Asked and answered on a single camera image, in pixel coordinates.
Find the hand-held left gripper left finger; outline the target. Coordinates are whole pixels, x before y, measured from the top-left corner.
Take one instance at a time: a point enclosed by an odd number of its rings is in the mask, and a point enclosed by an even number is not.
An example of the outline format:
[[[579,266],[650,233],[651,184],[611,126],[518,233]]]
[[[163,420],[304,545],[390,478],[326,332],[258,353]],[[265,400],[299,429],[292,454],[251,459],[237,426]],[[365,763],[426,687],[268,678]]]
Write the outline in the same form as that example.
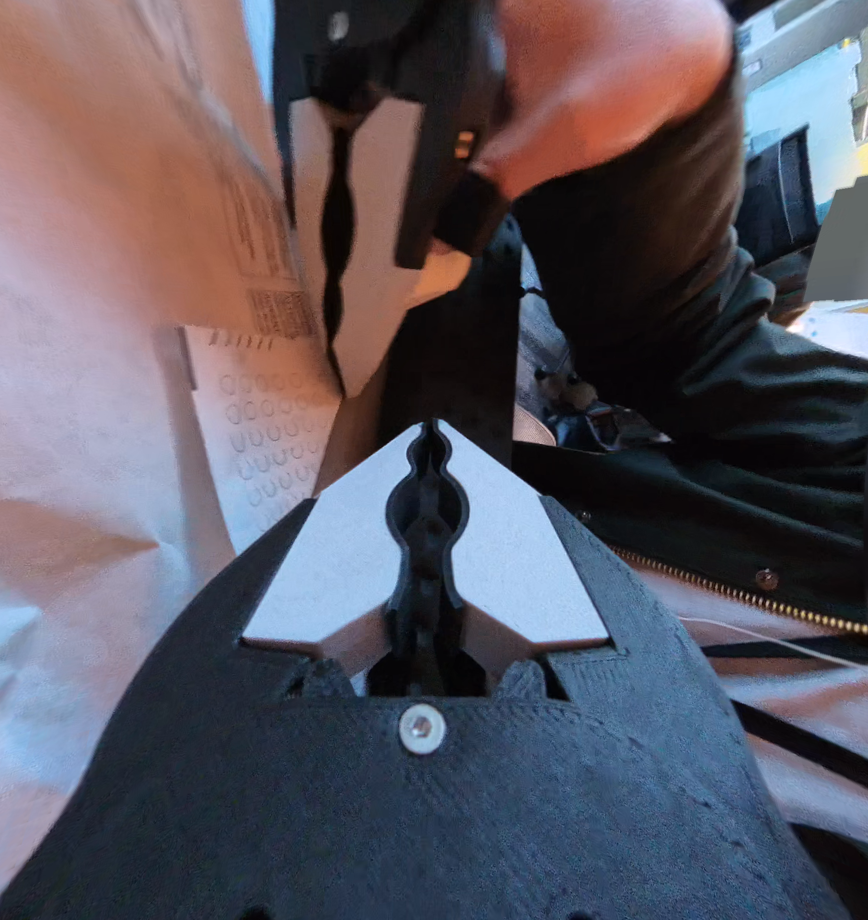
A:
[[[323,490],[302,524],[242,642],[341,665],[360,696],[398,697],[411,647],[411,538],[428,470],[428,426],[411,425]]]

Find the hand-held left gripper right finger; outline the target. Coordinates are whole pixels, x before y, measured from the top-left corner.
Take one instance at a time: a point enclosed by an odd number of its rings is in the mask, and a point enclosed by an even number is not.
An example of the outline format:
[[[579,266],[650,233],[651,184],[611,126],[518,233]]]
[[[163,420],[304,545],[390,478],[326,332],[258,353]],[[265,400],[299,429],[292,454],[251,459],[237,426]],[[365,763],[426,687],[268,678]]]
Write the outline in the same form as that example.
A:
[[[609,630],[541,494],[451,424],[436,427],[447,448],[442,474],[461,498],[449,552],[460,646],[488,688],[517,662],[608,647]]]

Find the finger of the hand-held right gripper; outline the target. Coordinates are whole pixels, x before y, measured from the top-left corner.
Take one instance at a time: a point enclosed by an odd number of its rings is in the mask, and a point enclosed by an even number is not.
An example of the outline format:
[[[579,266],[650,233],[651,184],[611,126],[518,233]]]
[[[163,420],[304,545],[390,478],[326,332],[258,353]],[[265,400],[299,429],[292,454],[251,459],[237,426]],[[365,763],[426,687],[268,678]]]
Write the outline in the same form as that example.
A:
[[[423,111],[416,102],[385,98],[351,139],[354,230],[334,341],[347,397],[359,396],[381,365],[420,278],[419,270],[400,268],[394,257]]]
[[[347,387],[333,346],[330,320],[325,317],[324,293],[328,280],[323,217],[333,170],[333,129],[323,105],[315,98],[290,104],[290,145],[293,201],[301,278],[327,363],[341,392]]]

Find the large white paper bag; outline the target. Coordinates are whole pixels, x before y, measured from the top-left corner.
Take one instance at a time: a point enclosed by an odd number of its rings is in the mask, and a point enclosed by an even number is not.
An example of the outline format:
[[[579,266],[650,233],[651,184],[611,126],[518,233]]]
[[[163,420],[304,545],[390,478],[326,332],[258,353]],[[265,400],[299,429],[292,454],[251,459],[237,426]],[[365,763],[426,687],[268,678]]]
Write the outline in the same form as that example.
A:
[[[232,558],[182,328],[297,285],[269,6],[0,1],[0,894]]]

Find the person's right forearm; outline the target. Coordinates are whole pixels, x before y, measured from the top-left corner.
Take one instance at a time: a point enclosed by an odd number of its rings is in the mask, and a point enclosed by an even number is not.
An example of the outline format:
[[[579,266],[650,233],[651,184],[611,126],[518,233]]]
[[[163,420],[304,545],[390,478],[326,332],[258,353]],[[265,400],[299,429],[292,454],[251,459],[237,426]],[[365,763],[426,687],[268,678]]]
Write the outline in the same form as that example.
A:
[[[579,374],[690,463],[863,466],[868,361],[769,321],[773,285],[734,228],[739,64],[700,109],[515,206]]]

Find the person's right hand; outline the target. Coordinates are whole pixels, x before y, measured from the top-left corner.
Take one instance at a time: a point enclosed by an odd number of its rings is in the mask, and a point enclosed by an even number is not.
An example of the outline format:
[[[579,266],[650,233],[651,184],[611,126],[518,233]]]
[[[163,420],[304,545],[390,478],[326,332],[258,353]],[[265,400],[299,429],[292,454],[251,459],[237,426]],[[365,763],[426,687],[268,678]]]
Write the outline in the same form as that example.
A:
[[[505,1],[497,26],[511,114],[473,170],[509,201],[682,121],[734,54],[717,1]]]

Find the person's dark zip jacket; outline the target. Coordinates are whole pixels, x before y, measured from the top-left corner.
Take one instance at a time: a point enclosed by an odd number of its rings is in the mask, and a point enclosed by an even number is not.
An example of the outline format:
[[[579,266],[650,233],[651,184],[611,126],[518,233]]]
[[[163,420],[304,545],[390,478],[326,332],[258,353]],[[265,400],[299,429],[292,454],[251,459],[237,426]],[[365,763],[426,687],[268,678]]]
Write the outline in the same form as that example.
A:
[[[750,471],[674,444],[589,454],[515,443],[512,469],[624,558],[868,637],[862,463]]]

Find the person's light grey clothing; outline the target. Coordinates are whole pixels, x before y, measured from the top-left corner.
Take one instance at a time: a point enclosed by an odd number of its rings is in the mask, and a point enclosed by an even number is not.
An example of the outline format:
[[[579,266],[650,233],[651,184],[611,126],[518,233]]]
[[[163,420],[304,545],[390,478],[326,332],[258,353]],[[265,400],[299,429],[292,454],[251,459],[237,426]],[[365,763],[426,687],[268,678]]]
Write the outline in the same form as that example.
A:
[[[825,628],[769,614],[729,595],[699,588],[640,562],[629,563],[700,646],[765,637],[804,643]],[[797,659],[715,659],[729,696],[758,707],[868,759],[868,665]],[[789,822],[843,834],[868,845],[868,789],[750,736],[768,788]]]

